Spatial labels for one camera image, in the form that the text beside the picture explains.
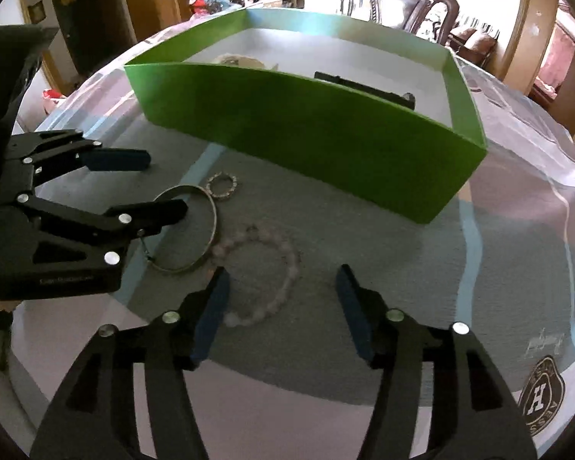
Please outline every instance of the cushion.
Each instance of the cushion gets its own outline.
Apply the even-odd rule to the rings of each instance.
[[[464,45],[469,50],[486,55],[496,44],[496,39],[483,31],[475,31]]]
[[[462,41],[467,41],[477,31],[474,27],[458,26],[451,30],[451,34]]]

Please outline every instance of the green box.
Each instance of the green box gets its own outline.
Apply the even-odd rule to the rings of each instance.
[[[339,38],[423,64],[442,75],[451,127],[304,76],[183,62],[249,29]],[[345,16],[238,10],[158,44],[126,64],[126,73],[149,121],[325,181],[419,223],[437,216],[486,155],[477,108],[449,50]]]

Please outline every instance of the pink fabric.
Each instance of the pink fabric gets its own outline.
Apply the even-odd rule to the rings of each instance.
[[[558,88],[567,77],[568,68],[575,53],[575,43],[558,24],[549,42],[549,53],[541,66],[538,77],[552,88]]]

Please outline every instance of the metal rivet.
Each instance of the metal rivet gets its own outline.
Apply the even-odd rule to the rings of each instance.
[[[104,255],[104,262],[110,265],[118,264],[120,259],[120,255],[114,251],[109,251]]]
[[[470,328],[468,328],[468,325],[462,323],[461,321],[457,321],[456,323],[454,323],[451,326],[451,328],[454,330],[455,333],[460,335],[467,335],[470,332]]]
[[[117,327],[115,325],[103,325],[98,329],[98,335],[101,337],[111,337],[115,332],[117,332]]]
[[[181,315],[177,312],[166,312],[162,315],[164,323],[177,323],[181,319]]]
[[[389,321],[395,321],[395,322],[399,322],[399,321],[403,321],[403,319],[405,319],[405,313],[403,313],[400,310],[389,310],[386,313],[386,318]]]

